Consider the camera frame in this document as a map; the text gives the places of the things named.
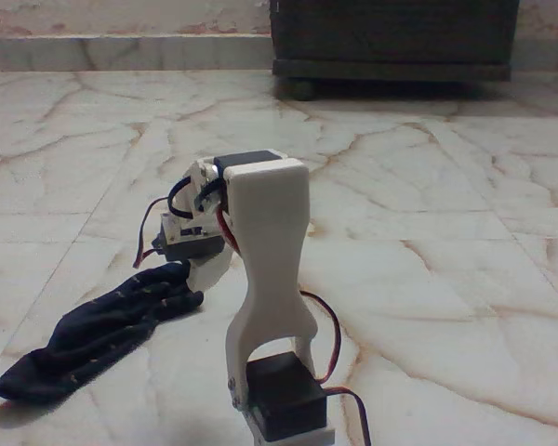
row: white plastic bracket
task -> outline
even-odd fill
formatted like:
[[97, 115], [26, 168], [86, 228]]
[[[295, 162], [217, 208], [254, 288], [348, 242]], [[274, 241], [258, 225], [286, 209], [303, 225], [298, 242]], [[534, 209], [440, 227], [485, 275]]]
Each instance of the white plastic bracket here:
[[228, 167], [224, 179], [232, 232], [248, 279], [246, 299], [225, 344], [232, 403], [245, 411], [246, 363], [258, 347], [294, 338], [296, 355], [314, 375], [311, 342], [318, 327], [298, 287], [310, 220], [309, 172], [287, 158]]

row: wall baseboard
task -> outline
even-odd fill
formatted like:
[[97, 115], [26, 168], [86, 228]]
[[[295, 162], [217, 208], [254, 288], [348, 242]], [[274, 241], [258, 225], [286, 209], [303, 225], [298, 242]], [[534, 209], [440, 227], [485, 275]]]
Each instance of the wall baseboard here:
[[[272, 65], [267, 35], [0, 39], [0, 72], [258, 70]], [[518, 40], [517, 71], [558, 71], [558, 40]]]

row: brown wire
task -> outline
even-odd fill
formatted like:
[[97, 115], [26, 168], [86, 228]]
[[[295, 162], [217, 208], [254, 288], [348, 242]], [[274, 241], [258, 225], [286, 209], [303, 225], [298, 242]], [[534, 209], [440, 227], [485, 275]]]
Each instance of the brown wire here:
[[326, 371], [326, 375], [317, 381], [320, 384], [324, 384], [328, 381], [328, 378], [331, 377], [333, 372], [335, 372], [335, 368], [337, 367], [337, 361], [339, 360], [339, 353], [341, 352], [341, 326], [339, 324], [339, 318], [333, 309], [325, 302], [325, 300], [319, 296], [311, 293], [310, 291], [299, 290], [300, 293], [309, 297], [318, 305], [320, 305], [330, 316], [331, 320], [333, 321], [333, 328], [335, 329], [335, 342], [333, 344], [333, 352], [331, 353], [331, 358], [328, 362], [328, 370]]
[[351, 395], [355, 398], [357, 409], [360, 413], [360, 424], [362, 425], [362, 434], [364, 435], [364, 445], [372, 446], [372, 441], [370, 440], [370, 427], [368, 425], [368, 415], [365, 412], [364, 402], [360, 396], [350, 388], [346, 387], [327, 387], [325, 388], [325, 394], [329, 397], [331, 395]]
[[163, 200], [167, 200], [167, 197], [162, 197], [162, 198], [158, 198], [156, 200], [153, 200], [151, 202], [151, 204], [149, 204], [149, 206], [147, 207], [147, 211], [145, 212], [145, 216], [142, 218], [142, 222], [140, 223], [140, 229], [139, 229], [139, 248], [137, 249], [137, 256], [134, 260], [134, 263], [132, 264], [132, 268], [134, 268], [134, 269], [137, 269], [138, 267], [140, 267], [140, 264], [145, 259], [145, 257], [152, 254], [153, 251], [154, 251], [154, 250], [149, 250], [149, 251], [147, 251], [147, 253], [143, 254], [144, 241], [142, 240], [142, 231], [144, 230], [145, 222], [147, 221], [147, 217], [149, 216], [149, 213], [153, 209], [153, 206], [155, 206], [159, 202], [162, 202]]

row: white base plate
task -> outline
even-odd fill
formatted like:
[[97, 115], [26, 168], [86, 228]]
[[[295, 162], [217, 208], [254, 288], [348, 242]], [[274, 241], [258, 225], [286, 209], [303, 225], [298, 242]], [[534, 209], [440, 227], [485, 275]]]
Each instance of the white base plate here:
[[245, 419], [248, 423], [248, 427], [250, 427], [252, 431], [254, 446], [331, 446], [335, 444], [335, 429], [330, 423], [327, 423], [326, 427], [322, 429], [316, 429], [286, 439], [268, 442], [262, 437], [259, 427], [252, 416], [245, 416]]

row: black wire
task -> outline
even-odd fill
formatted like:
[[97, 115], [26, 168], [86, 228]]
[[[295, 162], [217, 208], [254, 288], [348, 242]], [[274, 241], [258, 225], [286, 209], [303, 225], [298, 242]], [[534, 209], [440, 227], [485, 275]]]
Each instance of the black wire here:
[[351, 395], [355, 398], [355, 402], [357, 403], [357, 409], [360, 412], [360, 424], [362, 425], [362, 434], [364, 435], [364, 445], [372, 446], [372, 442], [370, 441], [370, 427], [368, 425], [368, 415], [365, 412], [364, 402], [362, 401], [360, 396], [350, 388], [346, 388], [346, 387], [328, 387], [325, 388], [324, 391], [325, 394], [329, 397], [331, 395]]
[[215, 178], [210, 183], [206, 183], [200, 193], [194, 199], [194, 207], [203, 212], [203, 201], [215, 190], [221, 189], [223, 187], [223, 182], [223, 178]]
[[167, 195], [167, 207], [169, 208], [169, 212], [171, 212], [174, 216], [181, 216], [182, 218], [187, 218], [189, 220], [192, 220], [193, 219], [192, 212], [180, 211], [179, 209], [176, 209], [173, 204], [174, 197], [178, 195], [178, 192], [180, 192], [182, 189], [188, 186], [190, 182], [191, 182], [191, 178], [185, 177], [180, 181], [178, 181], [178, 183], [176, 183], [176, 185], [173, 188], [171, 188], [169, 195]]

